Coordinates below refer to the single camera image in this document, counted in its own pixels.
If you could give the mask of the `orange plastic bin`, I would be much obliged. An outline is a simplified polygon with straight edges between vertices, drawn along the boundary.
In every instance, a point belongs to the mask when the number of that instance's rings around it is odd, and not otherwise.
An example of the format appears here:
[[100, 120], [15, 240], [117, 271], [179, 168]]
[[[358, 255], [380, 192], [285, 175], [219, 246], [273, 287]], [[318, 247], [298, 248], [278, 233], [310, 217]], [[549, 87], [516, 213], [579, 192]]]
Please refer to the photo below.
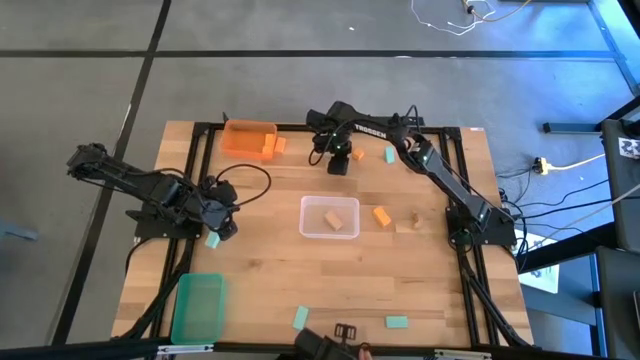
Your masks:
[[231, 157], [263, 161], [261, 152], [266, 134], [275, 134], [275, 123], [231, 119], [224, 124], [221, 139], [222, 152]]

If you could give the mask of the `blue metal floor bar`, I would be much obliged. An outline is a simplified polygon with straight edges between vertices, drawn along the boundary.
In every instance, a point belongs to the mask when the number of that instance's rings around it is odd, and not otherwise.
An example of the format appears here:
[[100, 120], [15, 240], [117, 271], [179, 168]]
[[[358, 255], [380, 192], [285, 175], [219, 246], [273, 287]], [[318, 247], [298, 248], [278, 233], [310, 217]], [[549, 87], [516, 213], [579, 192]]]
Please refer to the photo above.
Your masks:
[[542, 130], [547, 134], [599, 134], [601, 132], [601, 124], [547, 122], [542, 125]]

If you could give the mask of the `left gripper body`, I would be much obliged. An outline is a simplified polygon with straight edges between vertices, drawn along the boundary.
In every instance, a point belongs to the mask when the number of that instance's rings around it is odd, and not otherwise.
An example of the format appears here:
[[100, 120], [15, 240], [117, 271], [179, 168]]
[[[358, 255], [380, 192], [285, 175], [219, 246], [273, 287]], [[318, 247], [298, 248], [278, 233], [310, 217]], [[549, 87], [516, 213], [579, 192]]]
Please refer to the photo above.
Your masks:
[[233, 214], [238, 210], [235, 188], [227, 180], [218, 180], [209, 175], [201, 182], [199, 189], [203, 224], [217, 233], [221, 240], [229, 240], [238, 231], [233, 219]]

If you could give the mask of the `silver metal bracket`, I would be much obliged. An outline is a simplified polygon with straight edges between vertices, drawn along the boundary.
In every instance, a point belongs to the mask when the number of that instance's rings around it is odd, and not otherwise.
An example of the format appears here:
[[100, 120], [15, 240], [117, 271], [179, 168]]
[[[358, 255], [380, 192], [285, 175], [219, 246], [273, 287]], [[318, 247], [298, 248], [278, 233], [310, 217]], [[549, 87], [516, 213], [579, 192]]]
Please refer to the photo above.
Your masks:
[[203, 345], [162, 345], [158, 347], [157, 356], [161, 355], [180, 355], [213, 352], [213, 344]]
[[436, 349], [434, 358], [436, 360], [493, 360], [490, 353], [454, 349]]

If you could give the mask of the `dark grey cabinet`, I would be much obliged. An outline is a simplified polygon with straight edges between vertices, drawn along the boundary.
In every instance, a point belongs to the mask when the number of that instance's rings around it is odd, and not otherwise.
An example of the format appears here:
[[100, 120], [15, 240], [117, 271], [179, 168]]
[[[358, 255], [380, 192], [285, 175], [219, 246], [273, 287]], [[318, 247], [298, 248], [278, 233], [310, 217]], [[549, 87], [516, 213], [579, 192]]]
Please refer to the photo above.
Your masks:
[[618, 138], [640, 140], [640, 95], [601, 122], [615, 241], [596, 251], [607, 354], [640, 360], [640, 160]]

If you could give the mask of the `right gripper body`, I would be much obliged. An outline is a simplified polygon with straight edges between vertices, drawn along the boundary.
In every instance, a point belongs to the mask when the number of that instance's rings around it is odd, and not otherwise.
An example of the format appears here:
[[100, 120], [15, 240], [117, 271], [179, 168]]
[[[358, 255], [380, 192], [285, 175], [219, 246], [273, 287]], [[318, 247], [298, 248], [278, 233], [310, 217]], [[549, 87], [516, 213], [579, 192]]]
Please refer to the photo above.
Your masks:
[[331, 154], [327, 166], [327, 172], [330, 175], [346, 175], [349, 165], [349, 156], [352, 150], [352, 143], [345, 142], [342, 144], [331, 145], [328, 152]]

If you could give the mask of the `black white marker tag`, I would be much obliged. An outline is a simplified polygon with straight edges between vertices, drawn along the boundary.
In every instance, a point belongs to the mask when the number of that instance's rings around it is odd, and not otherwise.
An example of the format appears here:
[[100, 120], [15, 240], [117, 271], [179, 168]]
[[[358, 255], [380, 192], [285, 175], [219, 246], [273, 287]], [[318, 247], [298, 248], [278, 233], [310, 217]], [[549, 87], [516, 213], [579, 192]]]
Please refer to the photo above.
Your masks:
[[619, 137], [618, 151], [620, 156], [640, 160], [640, 140]]

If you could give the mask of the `clear plastic bin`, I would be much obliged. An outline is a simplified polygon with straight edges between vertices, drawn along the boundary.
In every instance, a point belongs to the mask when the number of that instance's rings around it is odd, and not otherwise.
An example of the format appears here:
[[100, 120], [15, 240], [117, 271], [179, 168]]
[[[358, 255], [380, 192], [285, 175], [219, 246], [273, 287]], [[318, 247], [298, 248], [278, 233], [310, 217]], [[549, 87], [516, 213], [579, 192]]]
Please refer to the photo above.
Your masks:
[[[334, 211], [343, 221], [341, 230], [333, 231], [324, 214]], [[360, 234], [360, 203], [352, 197], [304, 196], [300, 201], [299, 232], [311, 239], [352, 240]]]

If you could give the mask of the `blue tape strip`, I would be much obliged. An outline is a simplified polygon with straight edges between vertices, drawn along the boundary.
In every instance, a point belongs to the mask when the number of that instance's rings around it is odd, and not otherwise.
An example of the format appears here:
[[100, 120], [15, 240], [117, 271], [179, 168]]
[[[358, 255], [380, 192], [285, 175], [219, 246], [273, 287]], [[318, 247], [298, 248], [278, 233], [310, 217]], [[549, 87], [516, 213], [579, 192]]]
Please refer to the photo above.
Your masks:
[[7, 236], [36, 241], [38, 239], [38, 232], [17, 225], [0, 222], [0, 239]]

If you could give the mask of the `black crossbar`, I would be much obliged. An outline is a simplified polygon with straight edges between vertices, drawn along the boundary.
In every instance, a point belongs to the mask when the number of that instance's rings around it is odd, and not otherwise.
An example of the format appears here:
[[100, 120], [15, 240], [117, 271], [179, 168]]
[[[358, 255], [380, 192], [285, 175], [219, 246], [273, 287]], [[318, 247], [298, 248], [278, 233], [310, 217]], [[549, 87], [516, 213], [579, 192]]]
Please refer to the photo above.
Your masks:
[[[87, 359], [134, 359], [157, 354], [167, 354], [171, 350], [184, 350], [184, 345], [171, 345], [167, 338], [115, 339], [103, 342], [75, 343], [40, 347], [25, 347], [0, 350], [0, 360], [55, 360], [71, 358]], [[300, 350], [293, 345], [249, 344], [219, 342], [212, 345], [198, 345], [198, 352], [222, 353], [278, 353], [295, 354]], [[541, 350], [535, 347], [504, 347], [477, 345], [464, 350], [466, 353], [481, 353], [492, 360], [622, 360], [597, 356], [570, 354]]]

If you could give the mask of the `white paper sheet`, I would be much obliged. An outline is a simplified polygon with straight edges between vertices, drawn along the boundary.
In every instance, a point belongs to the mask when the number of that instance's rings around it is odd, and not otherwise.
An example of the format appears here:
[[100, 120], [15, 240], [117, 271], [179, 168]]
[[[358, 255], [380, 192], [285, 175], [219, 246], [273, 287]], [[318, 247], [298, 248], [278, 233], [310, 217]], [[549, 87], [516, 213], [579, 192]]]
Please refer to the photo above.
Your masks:
[[559, 289], [560, 266], [553, 265], [518, 275], [521, 285], [525, 285], [550, 294], [557, 294]]

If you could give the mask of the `black aluminium table frame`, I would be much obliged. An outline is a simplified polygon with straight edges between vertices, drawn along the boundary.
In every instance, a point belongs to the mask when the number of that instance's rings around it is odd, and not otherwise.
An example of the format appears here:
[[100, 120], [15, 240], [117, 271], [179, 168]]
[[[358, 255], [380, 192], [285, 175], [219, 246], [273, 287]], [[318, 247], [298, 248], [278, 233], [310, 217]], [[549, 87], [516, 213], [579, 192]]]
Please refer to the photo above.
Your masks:
[[[198, 134], [193, 122], [168, 122], [134, 158], [144, 169], [178, 168], [194, 178], [221, 174], [237, 189], [238, 233], [209, 248], [198, 238], [195, 273], [222, 274], [227, 284], [225, 325], [217, 342], [293, 345], [297, 308], [308, 327], [332, 333], [354, 325], [356, 338], [379, 354], [413, 355], [429, 348], [467, 348], [469, 323], [458, 261], [448, 244], [446, 196], [427, 178], [383, 159], [384, 143], [362, 134], [365, 156], [346, 176], [310, 166], [311, 134], [285, 124], [283, 154], [251, 169], [220, 149], [215, 124]], [[299, 232], [301, 198], [353, 197], [360, 203], [360, 234], [352, 240], [309, 239]], [[372, 210], [382, 206], [392, 223], [381, 228]], [[411, 213], [423, 217], [414, 230]], [[406, 329], [387, 329], [385, 317], [408, 317]]]

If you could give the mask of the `teal plastic bin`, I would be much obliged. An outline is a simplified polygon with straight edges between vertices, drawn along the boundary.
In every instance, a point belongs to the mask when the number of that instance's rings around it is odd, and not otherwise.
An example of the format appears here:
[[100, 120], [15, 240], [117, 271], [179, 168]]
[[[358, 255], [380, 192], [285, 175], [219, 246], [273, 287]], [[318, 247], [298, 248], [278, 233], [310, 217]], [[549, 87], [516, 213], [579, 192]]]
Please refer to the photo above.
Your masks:
[[180, 277], [170, 332], [176, 345], [217, 342], [225, 325], [226, 281], [219, 273]]

